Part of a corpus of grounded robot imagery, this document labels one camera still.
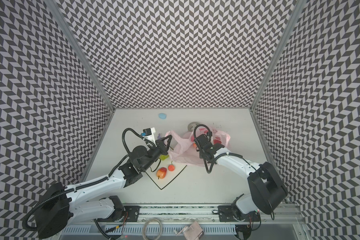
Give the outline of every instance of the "black mounting plate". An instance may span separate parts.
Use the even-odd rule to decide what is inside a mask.
[[[137,218],[140,213],[140,206],[124,206],[124,208],[125,211],[128,212],[126,222],[137,222]]]
[[[240,222],[238,220],[236,220],[233,217],[233,213],[232,213],[232,207],[229,205],[221,205],[217,207],[218,209],[218,214],[219,214],[219,219],[220,222]],[[260,215],[256,214],[255,211],[250,212],[249,214],[245,215],[244,221],[243,222],[249,222],[250,221],[250,216],[252,218],[252,222],[259,222],[260,221]]]

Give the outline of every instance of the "black cable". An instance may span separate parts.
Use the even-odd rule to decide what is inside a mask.
[[[158,162],[158,165],[157,165],[157,167],[155,168],[155,170],[152,171],[152,168],[149,167],[149,168],[151,168],[151,172],[154,172],[154,171],[156,171],[156,170],[158,169],[158,166],[160,165],[160,162],[161,162],[161,160],[160,160],[159,158],[158,158],[158,160],[159,160],[159,162]]]
[[[74,189],[65,190],[65,191],[63,191],[63,192],[60,192],[60,193],[58,193],[58,194],[56,194],[56,195],[53,195],[53,196],[47,198],[46,200],[42,201],[42,202],[39,203],[39,204],[36,204],[36,205],[24,216],[24,218],[23,218],[23,223],[22,223],[23,228],[24,228],[25,230],[28,230],[28,231],[37,231],[37,227],[31,227],[31,226],[28,225],[29,217],[30,217],[32,214],[34,214],[34,212],[35,212],[36,210],[38,210],[40,207],[42,207],[42,206],[43,206],[44,204],[46,204],[47,202],[49,202],[49,201],[51,201],[51,200],[53,200],[53,199],[56,199],[56,198],[58,198],[58,197],[60,197],[60,196],[62,196],[62,195],[64,195],[64,194],[67,194],[68,192],[73,192],[73,191],[74,191]]]
[[[23,228],[24,228],[25,230],[28,230],[28,231],[37,231],[37,227],[31,227],[31,226],[28,225],[28,220],[29,220],[30,216],[35,213],[36,210],[38,210],[40,207],[42,207],[42,206],[43,206],[44,204],[46,204],[47,202],[50,202],[50,201],[52,201],[52,200],[54,200],[54,199],[56,199],[56,198],[58,198],[58,197],[60,197],[60,196],[62,196],[62,195],[64,195],[64,194],[67,194],[67,193],[69,193],[69,192],[73,192],[73,191],[75,191],[75,190],[79,190],[79,189],[83,189],[83,188],[86,188],[86,187],[90,187],[90,186],[92,186],[92,185],[96,185],[96,184],[98,184],[98,183],[100,183],[100,182],[103,182],[103,181],[105,181],[105,180],[107,180],[107,179],[108,179],[108,177],[104,177],[104,178],[102,178],[102,179],[100,179],[100,180],[97,180],[97,181],[95,181],[95,182],[91,182],[91,183],[88,183],[88,184],[84,184],[84,185],[81,185],[81,186],[77,186],[76,189],[75,189],[75,188],[71,188],[71,189],[65,190],[65,191],[63,191],[63,192],[57,193],[57,194],[55,194],[55,195],[53,195],[53,196],[50,196],[49,198],[45,199],[45,200],[42,201],[41,203],[35,205],[35,206],[24,216],[24,218],[23,218],[23,223],[22,223]]]
[[[116,227],[111,227],[110,229],[106,230],[105,233],[113,232],[114,230],[122,227],[122,224],[117,225]]]
[[[148,139],[144,138],[143,140],[145,141],[145,143],[147,144],[147,146],[148,146],[150,149],[154,149],[154,148],[156,147],[156,145],[155,145],[153,142],[149,141]]]
[[[120,235],[118,238],[112,238],[112,237],[108,236],[108,235],[104,232],[104,230],[100,227],[99,223],[97,222],[97,219],[94,219],[93,221],[95,222],[96,227],[97,227],[97,229],[100,231],[101,235],[103,235],[103,236],[106,237],[107,239],[109,239],[109,240],[117,240],[117,239],[119,239],[119,238],[121,237],[121,235]]]
[[[206,125],[204,125],[204,124],[199,124],[199,125],[197,125],[196,127],[195,127],[195,129],[193,130],[193,138],[195,139],[195,141],[197,141],[197,138],[196,138],[196,129],[198,128],[198,127],[205,127],[207,130],[208,130],[208,132],[209,132],[209,136],[208,136],[208,141],[211,141],[211,137],[212,137],[212,132],[211,132],[211,130],[209,129],[209,127],[207,127]]]
[[[254,166],[250,165],[250,163],[247,162],[247,161],[243,158],[243,156],[241,156],[240,154],[230,152],[229,155],[243,159],[249,166],[251,166],[251,167],[256,171],[256,168],[254,168]]]
[[[275,213],[273,212],[273,207],[272,207],[271,203],[269,202],[269,200],[268,200],[268,203],[269,203],[269,205],[271,206],[272,214],[273,214],[273,216],[272,216],[272,214],[270,214],[270,215],[271,215],[271,219],[272,219],[272,220],[275,220]]]
[[[128,157],[128,154],[125,155],[125,156],[121,159],[121,161],[120,161],[116,166],[114,166],[114,167],[112,168],[112,170],[111,170],[110,173],[108,174],[108,177],[110,177],[110,176],[112,175],[112,173],[120,166],[120,164],[123,163],[123,161],[124,161],[127,157]]]
[[[142,136],[140,136],[136,131],[134,131],[132,128],[126,128],[124,129],[123,133],[121,134],[121,141],[124,145],[124,148],[125,150],[127,151],[127,153],[129,154],[130,151],[128,149],[128,146],[127,146],[127,143],[125,142],[125,134],[128,132],[128,131],[131,131],[133,132],[133,134],[135,134],[137,137],[141,138],[141,139],[144,139]]]
[[[255,215],[255,213],[253,213],[253,215],[252,215],[252,226],[251,226],[251,232],[252,232],[252,231],[256,231],[256,230],[258,230],[258,229],[260,228],[260,226],[261,226],[261,216],[260,216],[260,214],[259,214],[259,218],[260,218],[259,225],[257,226],[257,228],[253,229],[254,215]]]
[[[208,165],[206,164],[206,160],[204,159],[204,165],[205,165],[205,169],[206,169],[206,172],[209,174],[212,172],[212,168],[213,168],[213,165],[216,163],[216,161],[221,158],[222,156],[227,156],[226,153],[222,153],[222,154],[219,154],[218,156],[216,156],[212,161],[211,161],[211,166],[208,170]]]

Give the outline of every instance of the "black line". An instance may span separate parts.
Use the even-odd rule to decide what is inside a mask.
[[[147,174],[147,176],[154,182],[154,184],[160,189],[163,190],[166,186],[168,186],[173,180],[175,180],[177,178],[177,176],[180,175],[180,173],[187,167],[187,165],[176,175],[176,177],[174,177],[167,185],[165,185],[163,188],[160,188],[159,186],[157,186],[156,182]]]

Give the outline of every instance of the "black and white pattern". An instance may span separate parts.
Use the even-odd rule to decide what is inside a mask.
[[[249,107],[295,0],[57,0],[118,108]]]
[[[0,0],[0,239],[35,239],[21,219],[78,182],[109,114],[43,2]]]
[[[311,0],[256,108],[315,239],[360,239],[360,0]]]

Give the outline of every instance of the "green object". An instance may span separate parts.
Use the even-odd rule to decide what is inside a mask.
[[[169,155],[160,155],[158,158],[160,158],[161,161],[164,161],[165,159],[169,158]]]

